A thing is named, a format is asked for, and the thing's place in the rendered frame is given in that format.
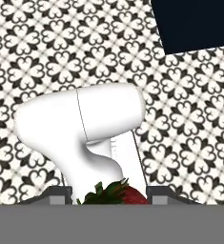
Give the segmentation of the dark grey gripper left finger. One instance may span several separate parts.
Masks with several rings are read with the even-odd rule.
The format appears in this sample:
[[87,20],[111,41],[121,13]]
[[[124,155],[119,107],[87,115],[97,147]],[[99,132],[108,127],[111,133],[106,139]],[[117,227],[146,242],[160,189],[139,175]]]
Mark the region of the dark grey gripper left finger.
[[71,186],[51,186],[40,195],[19,202],[19,205],[71,205]]

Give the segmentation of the dark navy cabinet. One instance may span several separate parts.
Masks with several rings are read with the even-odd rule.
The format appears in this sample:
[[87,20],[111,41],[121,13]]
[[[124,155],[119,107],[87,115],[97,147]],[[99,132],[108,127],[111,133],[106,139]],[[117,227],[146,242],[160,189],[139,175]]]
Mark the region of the dark navy cabinet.
[[224,0],[151,0],[165,53],[224,46]]

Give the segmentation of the white rounded object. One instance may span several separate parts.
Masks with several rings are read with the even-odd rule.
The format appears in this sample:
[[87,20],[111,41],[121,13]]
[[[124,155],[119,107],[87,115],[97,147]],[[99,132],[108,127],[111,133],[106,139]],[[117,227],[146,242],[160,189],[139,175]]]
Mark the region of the white rounded object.
[[20,141],[42,153],[83,200],[97,183],[127,179],[146,192],[133,130],[145,117],[145,101],[133,84],[104,84],[38,96],[14,115]]

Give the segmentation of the red strawberry with green leaves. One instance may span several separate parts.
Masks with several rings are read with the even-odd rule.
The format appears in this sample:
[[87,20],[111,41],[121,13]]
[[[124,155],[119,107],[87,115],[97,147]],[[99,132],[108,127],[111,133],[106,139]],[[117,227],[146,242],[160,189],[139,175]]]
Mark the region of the red strawberry with green leaves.
[[128,183],[128,178],[113,181],[106,188],[102,182],[95,186],[95,192],[85,195],[84,201],[76,199],[78,205],[148,205],[148,198]]

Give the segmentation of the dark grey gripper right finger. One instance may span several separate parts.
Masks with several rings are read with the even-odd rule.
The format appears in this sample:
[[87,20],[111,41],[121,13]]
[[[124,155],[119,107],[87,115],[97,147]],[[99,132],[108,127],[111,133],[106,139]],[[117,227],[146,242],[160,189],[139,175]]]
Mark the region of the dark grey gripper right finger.
[[146,194],[152,205],[197,205],[195,201],[178,196],[168,186],[148,186]]

